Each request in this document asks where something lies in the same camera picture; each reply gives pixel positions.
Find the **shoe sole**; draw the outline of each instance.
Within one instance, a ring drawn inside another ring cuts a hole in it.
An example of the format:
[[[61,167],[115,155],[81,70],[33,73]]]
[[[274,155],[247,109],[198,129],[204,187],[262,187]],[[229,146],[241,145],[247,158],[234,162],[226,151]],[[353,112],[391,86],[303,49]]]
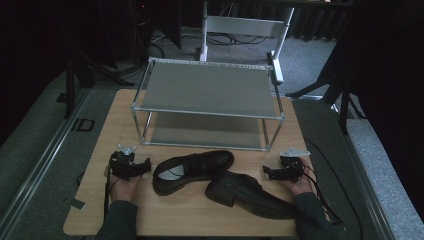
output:
[[[206,188],[205,195],[210,200],[228,207],[233,207],[234,204],[239,205],[258,217],[286,220],[293,219],[295,215],[293,213],[295,211],[294,209],[275,209],[266,205],[256,204],[254,201],[257,200],[253,199],[250,195],[217,183],[210,183]]]

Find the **black equipment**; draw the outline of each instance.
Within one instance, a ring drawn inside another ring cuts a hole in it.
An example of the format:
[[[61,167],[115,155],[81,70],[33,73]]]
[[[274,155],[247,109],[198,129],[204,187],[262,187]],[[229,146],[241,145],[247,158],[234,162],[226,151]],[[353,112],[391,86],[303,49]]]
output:
[[[268,174],[268,178],[270,180],[298,182],[305,169],[299,157],[280,156],[280,163],[281,169],[270,169],[267,166],[262,166],[264,172]]]
[[[134,156],[134,153],[126,155],[122,151],[115,151],[109,159],[111,173],[128,181],[130,177],[140,176],[152,170],[150,158],[147,158],[144,163],[135,164]]]

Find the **wooden table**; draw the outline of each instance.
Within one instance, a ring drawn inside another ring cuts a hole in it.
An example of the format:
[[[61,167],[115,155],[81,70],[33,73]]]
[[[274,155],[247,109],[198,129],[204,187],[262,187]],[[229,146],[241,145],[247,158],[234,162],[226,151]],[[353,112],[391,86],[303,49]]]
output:
[[[293,236],[294,220],[270,220],[255,216],[234,205],[230,208],[209,200],[204,191],[209,181],[192,182],[181,190],[159,196],[152,188],[155,167],[171,157],[210,151],[207,148],[140,145],[131,103],[135,90],[119,90],[110,108],[93,155],[87,166],[76,199],[86,203],[79,210],[71,207],[64,225],[68,235],[95,235],[103,223],[103,176],[110,155],[117,145],[137,146],[136,162],[147,157],[152,172],[145,174],[139,188],[137,235],[144,236]],[[263,189],[281,199],[292,201],[291,194],[279,183],[268,180],[262,162],[277,161],[289,147],[305,149],[302,133],[288,98],[282,98],[286,121],[270,151],[231,150],[235,156],[229,171],[255,177]]]

